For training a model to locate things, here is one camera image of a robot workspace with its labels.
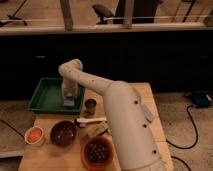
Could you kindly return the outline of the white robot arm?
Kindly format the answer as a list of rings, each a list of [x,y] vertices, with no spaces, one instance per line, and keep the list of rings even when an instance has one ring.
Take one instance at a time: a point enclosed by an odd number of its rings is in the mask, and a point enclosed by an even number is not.
[[[104,110],[122,171],[166,171],[148,126],[139,93],[129,83],[113,81],[82,71],[82,62],[59,66],[60,75],[103,97]]]

